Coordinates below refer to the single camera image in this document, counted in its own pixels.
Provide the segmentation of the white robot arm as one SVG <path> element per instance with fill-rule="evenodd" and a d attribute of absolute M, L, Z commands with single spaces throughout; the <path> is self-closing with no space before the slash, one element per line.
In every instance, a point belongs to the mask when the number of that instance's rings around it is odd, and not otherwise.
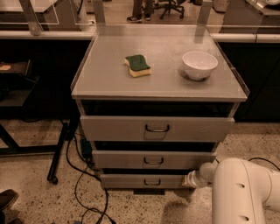
<path fill-rule="evenodd" d="M 182 185 L 212 188 L 212 224 L 266 224 L 266 209 L 280 212 L 280 171 L 244 159 L 204 163 Z"/>

